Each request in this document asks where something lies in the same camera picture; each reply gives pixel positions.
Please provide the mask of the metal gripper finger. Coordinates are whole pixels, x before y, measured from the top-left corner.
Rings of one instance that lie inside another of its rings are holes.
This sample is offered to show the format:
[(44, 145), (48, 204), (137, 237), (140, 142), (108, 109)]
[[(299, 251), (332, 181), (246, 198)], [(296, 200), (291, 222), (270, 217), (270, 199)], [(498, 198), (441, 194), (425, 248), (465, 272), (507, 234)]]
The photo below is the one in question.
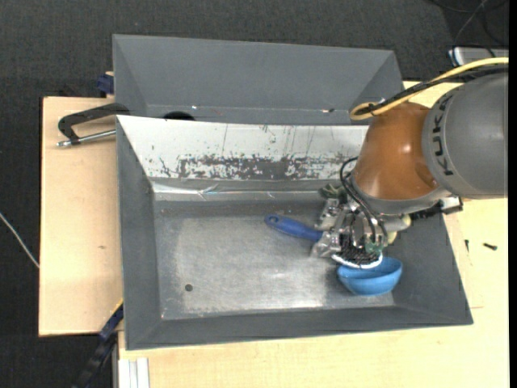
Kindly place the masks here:
[(341, 211), (340, 199), (327, 199), (318, 218), (318, 229), (329, 230), (334, 227)]
[(310, 255), (320, 258), (328, 258), (339, 252), (339, 235), (323, 233), (312, 245)]

